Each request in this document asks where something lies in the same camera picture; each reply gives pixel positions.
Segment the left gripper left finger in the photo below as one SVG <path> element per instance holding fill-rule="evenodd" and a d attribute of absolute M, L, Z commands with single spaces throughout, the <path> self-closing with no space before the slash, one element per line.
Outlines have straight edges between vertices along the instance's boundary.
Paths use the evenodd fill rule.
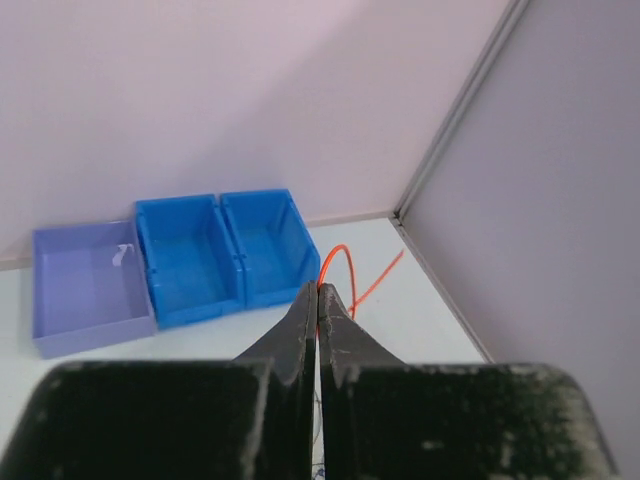
<path fill-rule="evenodd" d="M 307 479 L 314 282 L 232 360 L 83 361 L 37 385 L 9 443 L 13 479 Z"/>

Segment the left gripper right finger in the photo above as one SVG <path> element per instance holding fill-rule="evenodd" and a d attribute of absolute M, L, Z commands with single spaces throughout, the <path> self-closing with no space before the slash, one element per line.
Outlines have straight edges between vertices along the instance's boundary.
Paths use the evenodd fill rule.
<path fill-rule="evenodd" d="M 547 364 L 409 364 L 318 299 L 331 479 L 616 479 L 589 401 Z"/>

